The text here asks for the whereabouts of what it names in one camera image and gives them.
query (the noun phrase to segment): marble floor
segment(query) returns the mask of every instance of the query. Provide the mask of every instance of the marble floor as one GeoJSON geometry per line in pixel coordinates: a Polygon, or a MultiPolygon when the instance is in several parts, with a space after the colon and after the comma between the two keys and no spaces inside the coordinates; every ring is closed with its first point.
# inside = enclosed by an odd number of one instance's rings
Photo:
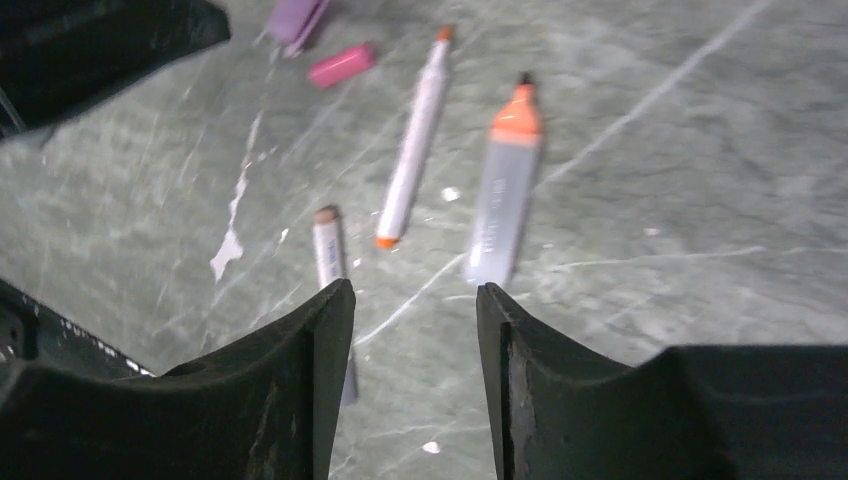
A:
{"type": "Polygon", "coordinates": [[[338,203],[362,396],[333,478],[495,478],[460,266],[487,126],[520,70],[547,132],[508,289],[531,313],[629,363],[671,343],[848,341],[844,0],[344,0],[294,60],[261,37],[272,0],[225,3],[230,44],[44,150],[0,149],[0,276],[162,372],[312,296],[311,214],[338,203]],[[432,158],[408,236],[378,251],[406,104],[446,22],[432,158]],[[309,85],[311,63],[366,40],[376,68],[309,85]],[[216,279],[228,228],[243,254],[216,279]]]}

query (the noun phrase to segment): marker cap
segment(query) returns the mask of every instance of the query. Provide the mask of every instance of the marker cap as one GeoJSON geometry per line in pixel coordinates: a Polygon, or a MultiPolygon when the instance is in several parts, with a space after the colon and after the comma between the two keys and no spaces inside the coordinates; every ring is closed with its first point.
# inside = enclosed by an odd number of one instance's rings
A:
{"type": "Polygon", "coordinates": [[[329,3],[329,0],[280,0],[268,19],[268,34],[299,49],[329,3]]]}
{"type": "Polygon", "coordinates": [[[389,249],[397,245],[399,238],[377,237],[377,248],[389,249]]]}
{"type": "Polygon", "coordinates": [[[373,66],[374,52],[370,45],[363,43],[313,65],[309,69],[309,80],[323,90],[373,66]]]}

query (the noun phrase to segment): white paint spot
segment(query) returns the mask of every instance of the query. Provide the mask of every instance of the white paint spot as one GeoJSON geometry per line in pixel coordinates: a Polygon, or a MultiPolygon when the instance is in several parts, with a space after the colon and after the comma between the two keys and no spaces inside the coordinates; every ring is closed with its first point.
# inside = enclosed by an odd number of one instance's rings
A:
{"type": "Polygon", "coordinates": [[[421,450],[424,450],[430,455],[437,455],[441,453],[442,447],[440,447],[439,444],[436,442],[427,442],[421,446],[421,450]]]}
{"type": "Polygon", "coordinates": [[[460,197],[459,190],[448,187],[442,190],[442,200],[446,202],[452,202],[460,197]]]}
{"type": "Polygon", "coordinates": [[[239,175],[238,182],[236,182],[236,196],[230,202],[230,222],[227,227],[227,233],[224,234],[224,241],[221,242],[221,248],[218,249],[215,257],[209,260],[209,266],[212,267],[212,271],[215,273],[215,283],[218,283],[221,277],[224,276],[224,270],[227,268],[228,263],[238,260],[244,255],[244,248],[239,243],[238,235],[236,235],[233,225],[236,221],[236,213],[238,213],[238,204],[241,201],[241,197],[244,196],[245,189],[247,189],[248,166],[249,164],[242,167],[241,175],[239,175]]]}

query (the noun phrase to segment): gray marker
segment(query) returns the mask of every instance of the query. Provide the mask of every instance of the gray marker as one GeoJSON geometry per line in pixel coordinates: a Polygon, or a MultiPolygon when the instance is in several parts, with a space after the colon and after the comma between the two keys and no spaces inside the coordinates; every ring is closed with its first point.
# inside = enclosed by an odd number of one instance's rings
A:
{"type": "MultiPolygon", "coordinates": [[[[338,209],[327,206],[315,212],[312,223],[312,242],[315,246],[315,263],[318,266],[318,282],[321,288],[339,278],[347,278],[341,238],[338,209]]],[[[342,389],[342,406],[355,403],[358,397],[356,362],[353,359],[351,347],[342,389]]]]}

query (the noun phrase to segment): brown marker tip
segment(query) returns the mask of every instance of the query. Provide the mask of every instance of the brown marker tip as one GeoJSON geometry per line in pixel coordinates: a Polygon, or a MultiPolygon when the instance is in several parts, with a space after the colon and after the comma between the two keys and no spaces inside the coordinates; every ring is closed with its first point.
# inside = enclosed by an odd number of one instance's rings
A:
{"type": "Polygon", "coordinates": [[[312,223],[314,225],[328,225],[336,221],[339,218],[339,209],[335,205],[328,205],[317,212],[312,216],[312,223]]]}

